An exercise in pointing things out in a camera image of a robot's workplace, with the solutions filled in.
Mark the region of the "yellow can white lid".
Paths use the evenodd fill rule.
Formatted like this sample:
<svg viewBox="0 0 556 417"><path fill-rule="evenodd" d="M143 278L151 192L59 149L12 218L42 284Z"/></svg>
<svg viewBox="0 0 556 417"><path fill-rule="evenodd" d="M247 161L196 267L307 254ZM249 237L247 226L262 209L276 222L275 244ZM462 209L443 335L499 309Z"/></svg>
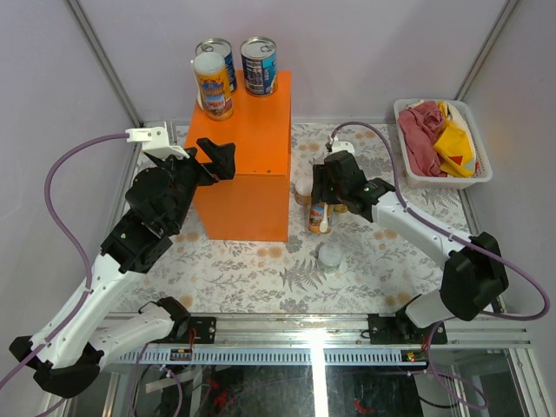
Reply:
<svg viewBox="0 0 556 417"><path fill-rule="evenodd" d="M345 204L335 204L334 205L334 212L336 213L347 213L348 207Z"/></svg>

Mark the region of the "yellow can with spoon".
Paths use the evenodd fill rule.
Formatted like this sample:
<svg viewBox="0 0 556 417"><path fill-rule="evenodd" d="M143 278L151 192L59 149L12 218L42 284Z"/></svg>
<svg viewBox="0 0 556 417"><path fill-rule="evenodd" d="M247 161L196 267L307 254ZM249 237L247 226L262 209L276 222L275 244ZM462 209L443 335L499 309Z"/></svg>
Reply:
<svg viewBox="0 0 556 417"><path fill-rule="evenodd" d="M316 234L327 234L332 227L332 205L320 202L312 204L309 210L308 230Z"/></svg>

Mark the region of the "orange wooden box shelf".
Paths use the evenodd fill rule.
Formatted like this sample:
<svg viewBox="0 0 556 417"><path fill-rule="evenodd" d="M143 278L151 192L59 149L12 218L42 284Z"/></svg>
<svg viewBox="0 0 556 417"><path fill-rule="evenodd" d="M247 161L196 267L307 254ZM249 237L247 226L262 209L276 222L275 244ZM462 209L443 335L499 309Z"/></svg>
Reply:
<svg viewBox="0 0 556 417"><path fill-rule="evenodd" d="M186 145L207 137L235 144L235 177L195 192L194 206L212 240L284 242L288 238L292 155L292 73L278 73L277 91L250 95L237 74L234 113L226 121L195 107Z"/></svg>

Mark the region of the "yellow porridge can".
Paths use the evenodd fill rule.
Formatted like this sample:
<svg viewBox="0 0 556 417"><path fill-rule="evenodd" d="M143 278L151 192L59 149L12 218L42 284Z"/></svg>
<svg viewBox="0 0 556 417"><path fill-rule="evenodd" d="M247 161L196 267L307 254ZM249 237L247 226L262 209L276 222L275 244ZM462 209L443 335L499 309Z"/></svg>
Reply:
<svg viewBox="0 0 556 417"><path fill-rule="evenodd" d="M224 58L216 52L202 52L193 61L201 108L213 121L233 115L232 93Z"/></svg>

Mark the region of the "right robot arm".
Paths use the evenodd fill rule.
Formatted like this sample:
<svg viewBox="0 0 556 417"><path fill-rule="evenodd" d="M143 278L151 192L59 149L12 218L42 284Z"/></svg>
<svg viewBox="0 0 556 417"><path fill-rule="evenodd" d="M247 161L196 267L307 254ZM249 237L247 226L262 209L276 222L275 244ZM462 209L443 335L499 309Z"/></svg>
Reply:
<svg viewBox="0 0 556 417"><path fill-rule="evenodd" d="M350 213L392 229L441 269L439 288L416 296L397 312L396 332L405 342L418 341L438 321L471 321L509 286L493 236L467 235L411 208L394 185L366 178L346 150L313 166L311 196L315 203L342 204Z"/></svg>

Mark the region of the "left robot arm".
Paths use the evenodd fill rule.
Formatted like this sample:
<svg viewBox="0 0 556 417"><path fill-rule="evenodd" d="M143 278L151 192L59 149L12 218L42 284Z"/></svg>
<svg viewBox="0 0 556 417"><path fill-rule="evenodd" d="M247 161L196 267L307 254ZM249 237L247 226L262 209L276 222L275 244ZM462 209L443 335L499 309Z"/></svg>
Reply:
<svg viewBox="0 0 556 417"><path fill-rule="evenodd" d="M140 171L125 200L128 211L87 263L82 285L58 314L34 335L19 336L10 352L19 367L33 370L45 392L73 398L110 363L152 341L184 341L190 313L175 298L163 297L137 316L101 330L121 296L140 281L171 247L198 188L235 176L234 143L203 137L194 148L149 150L153 167Z"/></svg>

